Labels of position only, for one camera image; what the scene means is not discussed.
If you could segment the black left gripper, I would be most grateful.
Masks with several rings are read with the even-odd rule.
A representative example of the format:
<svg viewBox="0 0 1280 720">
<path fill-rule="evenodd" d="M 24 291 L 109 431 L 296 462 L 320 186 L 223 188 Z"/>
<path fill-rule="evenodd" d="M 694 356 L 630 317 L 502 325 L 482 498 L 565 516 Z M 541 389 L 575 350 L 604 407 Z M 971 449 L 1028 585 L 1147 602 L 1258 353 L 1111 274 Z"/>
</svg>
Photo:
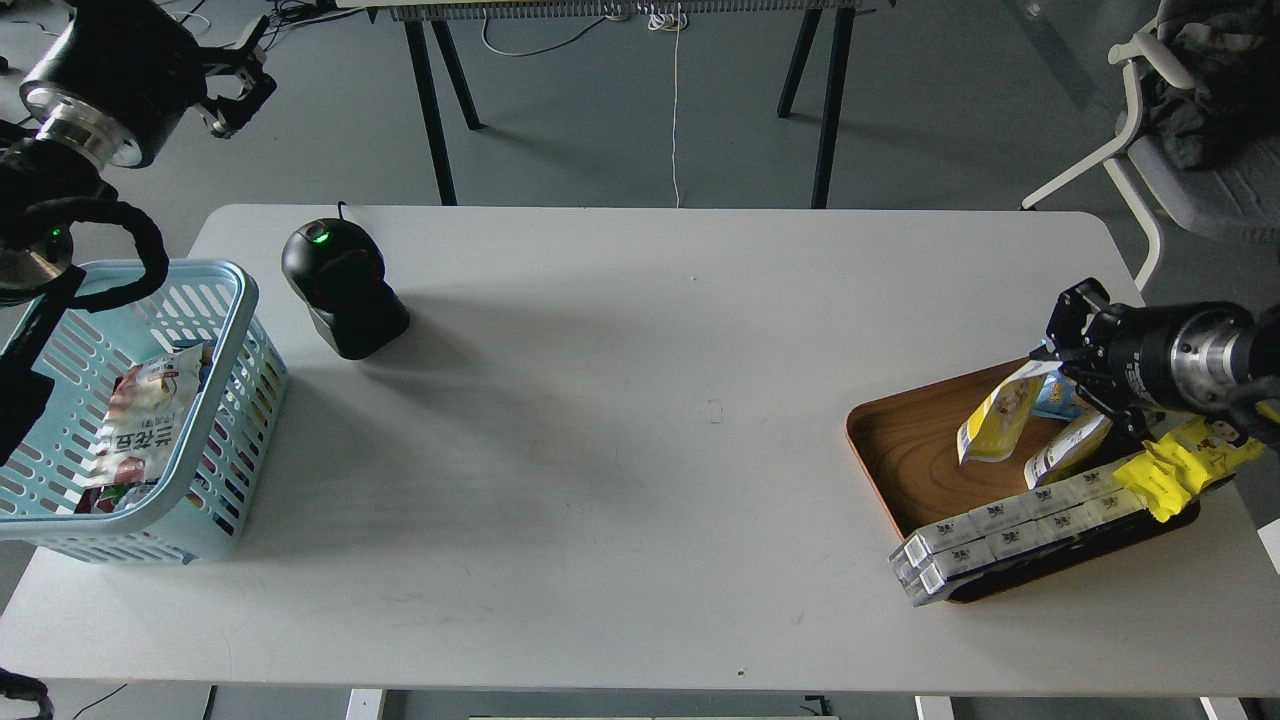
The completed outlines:
<svg viewBox="0 0 1280 720">
<path fill-rule="evenodd" d="M 37 140 L 60 142 L 97 169 L 152 164 L 195 104 L 211 136 L 233 137 L 276 90 L 269 74 L 238 74 L 239 97 L 205 97 L 205 77 L 262 69 L 266 15 L 229 46 L 201 47 L 152 1 L 67 5 L 69 23 L 22 82 L 20 99 L 40 122 Z"/>
</svg>

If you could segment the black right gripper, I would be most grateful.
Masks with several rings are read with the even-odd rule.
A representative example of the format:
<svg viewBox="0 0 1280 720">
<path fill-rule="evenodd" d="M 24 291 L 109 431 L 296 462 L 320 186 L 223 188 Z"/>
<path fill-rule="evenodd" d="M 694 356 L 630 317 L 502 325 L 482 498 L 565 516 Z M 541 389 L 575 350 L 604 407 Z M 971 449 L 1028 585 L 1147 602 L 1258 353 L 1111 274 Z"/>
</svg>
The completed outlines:
<svg viewBox="0 0 1280 720">
<path fill-rule="evenodd" d="M 1085 278 L 1059 295 L 1029 359 L 1060 361 L 1088 404 L 1153 441 L 1148 411 L 1226 413 L 1230 392 L 1252 378 L 1254 336 L 1254 318 L 1235 304 L 1110 305 L 1106 288 Z"/>
</svg>

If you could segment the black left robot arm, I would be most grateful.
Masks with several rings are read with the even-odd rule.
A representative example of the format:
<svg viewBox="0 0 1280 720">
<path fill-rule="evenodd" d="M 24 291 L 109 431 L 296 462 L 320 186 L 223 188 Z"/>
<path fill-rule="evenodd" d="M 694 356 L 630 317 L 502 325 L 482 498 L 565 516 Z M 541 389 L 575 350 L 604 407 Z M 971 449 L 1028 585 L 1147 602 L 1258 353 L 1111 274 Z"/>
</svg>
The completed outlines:
<svg viewBox="0 0 1280 720">
<path fill-rule="evenodd" d="M 35 364 L 68 310 L 100 313 L 157 291 L 170 259 L 161 231 L 120 200 L 106 167 L 150 165 L 191 108 L 210 133 L 241 131 L 276 88 L 264 69 L 260 17 L 229 47 L 205 47 L 151 1 L 72 1 L 69 20 L 28 72 L 20 100 L 35 128 L 3 123 L 3 305 L 33 304 L 3 350 L 3 457 L 35 428 L 55 382 Z M 137 279 L 79 295 L 76 223 L 132 238 Z"/>
</svg>

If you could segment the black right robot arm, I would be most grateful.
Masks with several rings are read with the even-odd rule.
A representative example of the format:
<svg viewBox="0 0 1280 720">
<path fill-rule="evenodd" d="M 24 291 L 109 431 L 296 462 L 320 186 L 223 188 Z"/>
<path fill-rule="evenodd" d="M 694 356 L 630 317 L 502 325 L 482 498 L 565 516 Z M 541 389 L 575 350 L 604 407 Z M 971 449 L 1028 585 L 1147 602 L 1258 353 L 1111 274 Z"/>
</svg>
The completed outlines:
<svg viewBox="0 0 1280 720">
<path fill-rule="evenodd" d="M 1225 421 L 1244 439 L 1277 447 L 1277 309 L 1256 318 L 1226 301 L 1134 307 L 1096 278 L 1061 292 L 1032 360 L 1057 361 L 1084 400 L 1137 439 L 1147 413 Z"/>
</svg>

